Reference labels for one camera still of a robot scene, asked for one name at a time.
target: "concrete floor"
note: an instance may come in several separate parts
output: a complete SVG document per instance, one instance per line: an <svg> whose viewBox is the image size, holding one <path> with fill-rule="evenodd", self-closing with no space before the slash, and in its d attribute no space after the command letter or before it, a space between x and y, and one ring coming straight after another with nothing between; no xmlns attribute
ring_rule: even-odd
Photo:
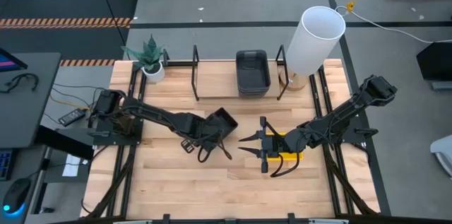
<svg viewBox="0 0 452 224"><path fill-rule="evenodd" d="M343 5L349 0L336 1ZM303 10L315 5L328 6L328 0L138 0L134 23L298 21ZM358 0L355 12L374 21L446 21L452 16L452 0ZM345 20L357 21L353 16ZM447 27L401 30L429 40L452 38L452 28ZM159 45L165 45L172 59L190 59L194 44L198 45L200 58L205 59L233 58L240 49L264 49L273 57L280 44L288 47L294 31L292 27L132 29L127 46L139 48L152 33ZM385 76L399 89L388 107L367 111L371 127L380 131L374 144L391 213L452 219L452 181L429 153L432 141L452 134L448 124L452 93L433 92L422 80L415 56L427 45L376 28L349 28L345 36L359 83L375 73ZM339 45L331 57L343 58ZM111 70L111 67L61 67L56 81L107 87ZM93 94L91 89L62 90L88 102ZM55 96L74 101L56 93ZM70 107L50 102L46 113L60 117L69 110ZM42 123L51 128L57 126L46 117ZM55 192L50 192L51 187L47 190L44 204L55 207L56 213L30 216L27 223L77 218L84 184L50 186ZM69 190L70 194L60 198L60 189Z"/></svg>

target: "black floor mat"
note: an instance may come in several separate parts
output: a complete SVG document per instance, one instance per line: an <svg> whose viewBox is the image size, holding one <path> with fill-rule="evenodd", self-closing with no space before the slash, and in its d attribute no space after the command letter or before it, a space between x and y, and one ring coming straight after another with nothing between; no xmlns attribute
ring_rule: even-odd
<svg viewBox="0 0 452 224"><path fill-rule="evenodd" d="M109 2L126 41L137 0ZM110 65L124 53L111 18L105 0L7 0L0 47L11 53L59 52L65 66Z"/></svg>

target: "white pot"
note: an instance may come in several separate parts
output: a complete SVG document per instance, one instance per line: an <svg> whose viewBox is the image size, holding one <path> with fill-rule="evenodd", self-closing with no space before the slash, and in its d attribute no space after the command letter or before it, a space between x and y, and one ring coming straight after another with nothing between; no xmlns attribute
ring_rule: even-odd
<svg viewBox="0 0 452 224"><path fill-rule="evenodd" d="M148 80L153 82L153 83L160 82L165 77L165 70L163 69L163 64L162 64L161 61L160 61L160 69L157 72L155 72L155 73L148 73L148 72L146 72L144 67L141 68L141 70L146 75Z"/></svg>

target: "black bin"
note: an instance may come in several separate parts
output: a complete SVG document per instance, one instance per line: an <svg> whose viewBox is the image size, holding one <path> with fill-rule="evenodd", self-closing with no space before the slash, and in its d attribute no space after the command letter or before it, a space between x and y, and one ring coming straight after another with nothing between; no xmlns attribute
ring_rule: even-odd
<svg viewBox="0 0 452 224"><path fill-rule="evenodd" d="M270 88L267 54L263 50L238 51L237 86L241 98L262 98Z"/></svg>

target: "wooden table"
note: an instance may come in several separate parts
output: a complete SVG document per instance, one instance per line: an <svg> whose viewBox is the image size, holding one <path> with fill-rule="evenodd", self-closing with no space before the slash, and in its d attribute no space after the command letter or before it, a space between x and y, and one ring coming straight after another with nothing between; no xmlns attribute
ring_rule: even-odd
<svg viewBox="0 0 452 224"><path fill-rule="evenodd" d="M111 89L126 92L131 67L131 61L115 63ZM164 213L171 214L171 219L286 218L288 213L295 213L297 218L334 216L321 147L306 149L294 172L272 179L269 174L261 174L259 159L237 149L238 146L259 148L260 141L239 143L238 140L259 129L260 116L266 116L279 132L313 119L315 110L309 84L301 91L286 91L280 101L201 98L196 102L191 89L191 67L165 70L162 82L146 85L145 102L171 112L192 112L203 117L224 107L239 123L224 141L233 159L228 160L222 151L215 149L206 163L198 163L197 150L185 153L180 146L181 139L168 128L145 122L142 144L136 151L127 219L162 219ZM325 73L331 102L337 107L350 97L341 60L326 60ZM322 94L321 104L325 114ZM93 163L84 199L87 209L93 209L109 188L116 153L117 147L110 146ZM378 211L366 154L343 144L343 155L350 183ZM285 162L284 167L293 164ZM272 172L279 163L269 165ZM341 209L345 212L342 188L337 184ZM115 213L119 213L121 188L117 195Z"/></svg>

